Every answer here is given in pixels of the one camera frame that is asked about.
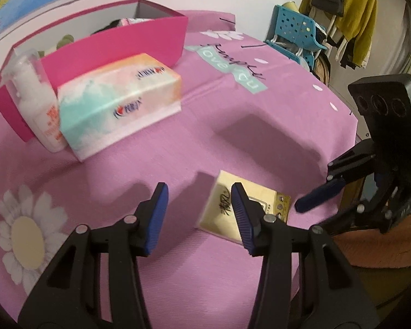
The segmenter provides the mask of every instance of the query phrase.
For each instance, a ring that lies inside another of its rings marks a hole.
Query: gold card
[[[274,214],[287,222],[290,197],[247,181],[226,171],[220,171],[210,193],[198,228],[216,236],[242,243],[236,217],[231,206],[231,187],[240,182],[251,200],[262,206],[266,214]]]

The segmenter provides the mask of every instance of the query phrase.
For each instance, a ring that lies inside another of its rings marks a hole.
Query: camera lens
[[[369,109],[368,102],[362,96],[358,96],[358,106],[362,111],[367,111]]]
[[[388,115],[388,105],[382,96],[372,95],[371,104],[379,115]]]
[[[393,107],[393,110],[395,114],[399,117],[405,117],[406,116],[406,107],[405,104],[402,102],[400,99],[393,99],[391,102],[391,106]]]

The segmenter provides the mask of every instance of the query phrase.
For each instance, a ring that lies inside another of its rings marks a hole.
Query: daisy print
[[[52,208],[44,192],[36,200],[31,190],[20,186],[18,200],[10,190],[0,201],[0,247],[6,251],[3,264],[16,285],[27,295],[57,253],[67,235],[60,232],[67,221],[63,208]]]
[[[212,37],[212,38],[223,38],[226,39],[227,41],[231,41],[233,39],[237,39],[239,41],[244,39],[244,36],[242,36],[242,33],[240,32],[235,32],[235,31],[206,31],[206,32],[201,32],[203,35]]]

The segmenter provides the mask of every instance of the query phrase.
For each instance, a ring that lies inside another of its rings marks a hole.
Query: white bottle
[[[34,54],[23,55],[8,69],[15,88],[9,87],[21,116],[50,152],[59,152],[67,141],[59,130],[58,99]]]

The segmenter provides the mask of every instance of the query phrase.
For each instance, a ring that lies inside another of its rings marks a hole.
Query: pink box
[[[153,21],[91,35],[121,18],[148,18]],[[34,137],[3,81],[3,69],[13,55],[32,48],[49,50],[65,35],[72,35],[74,43],[41,59],[53,89],[57,91],[60,85],[77,76],[141,53],[172,67],[183,53],[187,23],[186,16],[167,7],[146,0],[127,0],[87,9],[45,26],[16,43],[8,53],[0,70],[0,112],[23,141]]]

